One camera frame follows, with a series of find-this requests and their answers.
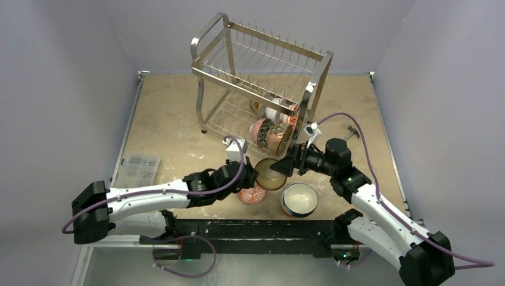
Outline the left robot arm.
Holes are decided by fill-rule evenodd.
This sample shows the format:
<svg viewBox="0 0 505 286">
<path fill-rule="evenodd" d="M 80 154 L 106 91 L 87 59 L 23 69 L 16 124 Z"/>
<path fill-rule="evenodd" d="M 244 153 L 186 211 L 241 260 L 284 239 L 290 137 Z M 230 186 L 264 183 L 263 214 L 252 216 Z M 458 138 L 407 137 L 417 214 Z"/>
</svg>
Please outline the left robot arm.
<svg viewBox="0 0 505 286">
<path fill-rule="evenodd" d="M 249 162 L 227 161 L 218 169 L 205 169 L 153 186 L 107 188 L 103 181 L 95 181 L 72 201 L 73 216 L 61 232 L 72 234 L 78 245 L 122 234 L 153 237 L 169 244 L 177 238 L 176 225 L 162 221 L 155 226 L 153 219 L 136 223 L 126 218 L 161 210 L 210 206 L 230 194 L 253 187 L 257 176 L 258 172 Z"/>
</svg>

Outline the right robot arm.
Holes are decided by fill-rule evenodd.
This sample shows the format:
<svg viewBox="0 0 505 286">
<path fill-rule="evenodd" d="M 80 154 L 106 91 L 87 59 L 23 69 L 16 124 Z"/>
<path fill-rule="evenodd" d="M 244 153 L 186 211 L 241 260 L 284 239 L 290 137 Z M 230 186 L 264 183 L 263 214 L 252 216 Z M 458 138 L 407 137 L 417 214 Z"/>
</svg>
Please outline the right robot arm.
<svg viewBox="0 0 505 286">
<path fill-rule="evenodd" d="M 405 285 L 440 285 L 455 274 L 453 258 L 447 254 L 450 240 L 409 219 L 377 192 L 376 185 L 353 166 L 343 139 L 329 139 L 325 151 L 313 144 L 296 144 L 270 168 L 285 176 L 292 176 L 295 169 L 299 175 L 310 170 L 329 176 L 333 191 L 354 206 L 336 218 L 336 238 L 368 246 L 398 270 Z"/>
</svg>

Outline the orange patterned bowl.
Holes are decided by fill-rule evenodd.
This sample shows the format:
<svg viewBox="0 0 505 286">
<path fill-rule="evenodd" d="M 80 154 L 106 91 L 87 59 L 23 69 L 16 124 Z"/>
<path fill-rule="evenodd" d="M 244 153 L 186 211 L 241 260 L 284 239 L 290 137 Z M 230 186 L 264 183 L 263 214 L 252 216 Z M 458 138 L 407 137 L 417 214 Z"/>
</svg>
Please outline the orange patterned bowl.
<svg viewBox="0 0 505 286">
<path fill-rule="evenodd" d="M 295 126 L 297 124 L 297 121 L 298 121 L 298 107 L 299 107 L 298 103 L 289 105 L 289 109 L 292 110 L 292 111 L 294 111 L 294 114 L 291 115 L 291 116 L 286 116 L 285 117 L 285 123 L 287 123 L 289 125 L 292 125 L 292 126 Z"/>
</svg>

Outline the brown glazed bowl stack top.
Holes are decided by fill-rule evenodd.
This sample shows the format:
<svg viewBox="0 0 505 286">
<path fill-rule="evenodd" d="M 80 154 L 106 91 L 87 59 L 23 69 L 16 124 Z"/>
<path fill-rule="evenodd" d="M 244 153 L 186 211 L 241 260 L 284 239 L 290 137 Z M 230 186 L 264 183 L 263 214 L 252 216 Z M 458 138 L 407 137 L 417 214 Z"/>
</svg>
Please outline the brown glazed bowl stack top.
<svg viewBox="0 0 505 286">
<path fill-rule="evenodd" d="M 273 156 L 280 156 L 286 148 L 293 131 L 293 125 L 277 123 L 272 126 L 267 134 L 267 149 Z"/>
</svg>

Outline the black leaf patterned bowl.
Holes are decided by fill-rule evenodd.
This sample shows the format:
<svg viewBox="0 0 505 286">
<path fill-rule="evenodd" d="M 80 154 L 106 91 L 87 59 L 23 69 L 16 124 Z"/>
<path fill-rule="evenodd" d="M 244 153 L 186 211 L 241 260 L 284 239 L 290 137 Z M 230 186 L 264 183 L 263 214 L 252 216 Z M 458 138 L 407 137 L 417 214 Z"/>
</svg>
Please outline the black leaf patterned bowl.
<svg viewBox="0 0 505 286">
<path fill-rule="evenodd" d="M 273 126 L 273 121 L 268 118 L 256 120 L 249 129 L 252 142 L 258 147 L 263 148 L 266 146 L 266 137 L 269 130 Z"/>
</svg>

